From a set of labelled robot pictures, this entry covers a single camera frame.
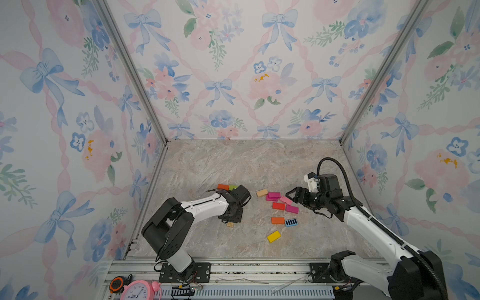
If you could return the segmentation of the tan wooden block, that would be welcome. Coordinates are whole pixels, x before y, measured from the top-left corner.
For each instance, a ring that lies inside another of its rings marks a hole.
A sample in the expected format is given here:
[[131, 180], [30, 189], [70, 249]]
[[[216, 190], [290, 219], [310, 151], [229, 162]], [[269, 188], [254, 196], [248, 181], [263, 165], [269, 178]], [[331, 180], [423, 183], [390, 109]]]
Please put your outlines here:
[[262, 189], [260, 191], [257, 191], [256, 195], [259, 198], [264, 197], [264, 196], [268, 195], [268, 190], [267, 189]]

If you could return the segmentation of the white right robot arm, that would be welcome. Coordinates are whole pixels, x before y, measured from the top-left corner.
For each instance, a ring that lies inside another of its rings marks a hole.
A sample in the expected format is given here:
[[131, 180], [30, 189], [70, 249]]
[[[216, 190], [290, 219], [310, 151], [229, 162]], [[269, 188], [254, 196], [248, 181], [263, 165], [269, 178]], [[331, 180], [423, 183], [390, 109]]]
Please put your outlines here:
[[331, 256], [327, 269], [313, 279], [329, 278], [338, 283], [354, 279], [343, 291], [353, 292], [361, 283], [382, 291], [392, 300], [446, 300], [445, 275], [440, 258], [432, 251], [422, 251], [401, 239], [383, 225], [362, 203], [345, 196], [333, 174], [304, 177], [307, 187], [295, 187], [286, 193], [294, 203], [320, 214], [335, 217], [353, 228], [384, 258], [386, 265], [368, 261], [353, 251]]

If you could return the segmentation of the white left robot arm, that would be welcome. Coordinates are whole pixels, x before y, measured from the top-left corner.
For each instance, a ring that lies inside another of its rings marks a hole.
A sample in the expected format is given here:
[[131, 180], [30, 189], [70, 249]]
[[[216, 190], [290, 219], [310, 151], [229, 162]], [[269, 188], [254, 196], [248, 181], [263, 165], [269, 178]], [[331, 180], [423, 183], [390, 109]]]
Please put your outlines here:
[[223, 223], [240, 223], [244, 207], [252, 198], [243, 185], [231, 191], [215, 188], [208, 192], [209, 196], [193, 201], [170, 197], [141, 230], [157, 259], [166, 261], [179, 275], [190, 273], [195, 265], [183, 248], [192, 225], [210, 218], [218, 218]]

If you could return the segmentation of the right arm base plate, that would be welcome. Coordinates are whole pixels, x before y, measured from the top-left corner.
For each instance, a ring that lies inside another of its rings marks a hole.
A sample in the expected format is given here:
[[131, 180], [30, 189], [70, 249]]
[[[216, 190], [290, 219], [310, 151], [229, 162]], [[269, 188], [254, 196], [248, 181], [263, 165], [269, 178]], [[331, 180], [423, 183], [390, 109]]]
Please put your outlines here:
[[328, 262], [311, 262], [307, 280], [310, 283], [337, 283], [340, 285], [353, 284], [359, 279], [347, 275], [335, 274]]

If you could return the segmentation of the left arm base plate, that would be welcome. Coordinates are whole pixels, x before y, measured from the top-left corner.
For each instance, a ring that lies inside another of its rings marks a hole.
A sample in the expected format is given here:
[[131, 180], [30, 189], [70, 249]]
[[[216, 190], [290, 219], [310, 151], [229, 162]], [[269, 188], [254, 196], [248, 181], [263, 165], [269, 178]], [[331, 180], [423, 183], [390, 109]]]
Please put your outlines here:
[[159, 271], [160, 283], [208, 283], [211, 266], [209, 262], [193, 262], [184, 271], [176, 271], [169, 263], [164, 263]]

